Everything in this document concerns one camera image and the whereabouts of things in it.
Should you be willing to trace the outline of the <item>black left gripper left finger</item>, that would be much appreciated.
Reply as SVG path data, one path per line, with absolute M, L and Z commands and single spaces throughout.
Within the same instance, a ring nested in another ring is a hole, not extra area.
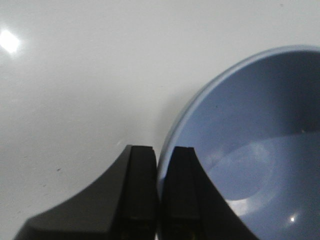
M 127 145 L 93 183 L 29 218 L 18 240 L 153 240 L 157 161 L 150 146 Z

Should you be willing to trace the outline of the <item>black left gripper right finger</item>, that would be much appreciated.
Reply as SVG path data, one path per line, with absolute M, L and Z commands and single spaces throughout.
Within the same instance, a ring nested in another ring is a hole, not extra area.
M 163 182 L 161 240 L 255 240 L 202 168 L 194 148 L 174 148 Z

